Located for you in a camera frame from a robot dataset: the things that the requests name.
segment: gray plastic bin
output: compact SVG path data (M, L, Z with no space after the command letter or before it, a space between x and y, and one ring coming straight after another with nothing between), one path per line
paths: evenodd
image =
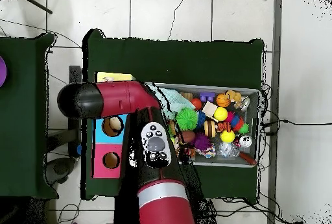
M193 98L199 98L200 92L215 92L216 96L220 93L224 93L227 90L234 90L240 92L242 96L248 96L250 98L250 104L245 112L241 112L240 109L235 109L233 103L226 109L228 111L234 111L240 115L244 122L249 124L249 135L252 137L252 145L247 148L240 148L240 151L249 153L251 157L258 159L259 156L259 137L260 137L260 123L261 123L261 92L259 90L251 90L248 88L223 88L216 86L194 86L185 84L162 84L156 83L156 86L161 88L170 88L177 90L178 92L189 92L193 94ZM219 144L221 143L220 133L211 138L211 141L215 144L216 152L218 153ZM242 167L250 168L252 165L248 164L241 157L224 158L216 155L213 158L206 158L203 155L196 153L195 165L202 166L226 166L226 167Z

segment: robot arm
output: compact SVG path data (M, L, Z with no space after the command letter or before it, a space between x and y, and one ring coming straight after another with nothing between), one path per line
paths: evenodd
M105 118L135 114L140 224L195 224L178 159L159 101L137 81L69 84L58 94L58 106L69 118Z

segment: orange basketball toy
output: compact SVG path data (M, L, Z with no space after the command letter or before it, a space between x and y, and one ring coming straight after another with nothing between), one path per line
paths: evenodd
M231 101L228 99L228 96L225 94L219 94L215 100L218 106L226 108L230 105Z

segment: purple block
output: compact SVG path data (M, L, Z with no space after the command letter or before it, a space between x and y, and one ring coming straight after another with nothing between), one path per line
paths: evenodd
M215 98L215 93L214 92L200 92L200 100L202 102L213 102Z

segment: pink box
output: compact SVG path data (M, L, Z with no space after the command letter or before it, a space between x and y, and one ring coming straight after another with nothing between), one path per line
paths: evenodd
M120 158L120 163L115 169L109 169L102 163L102 158L106 153L116 153ZM122 144L95 144L94 158L94 179L118 179L120 178Z

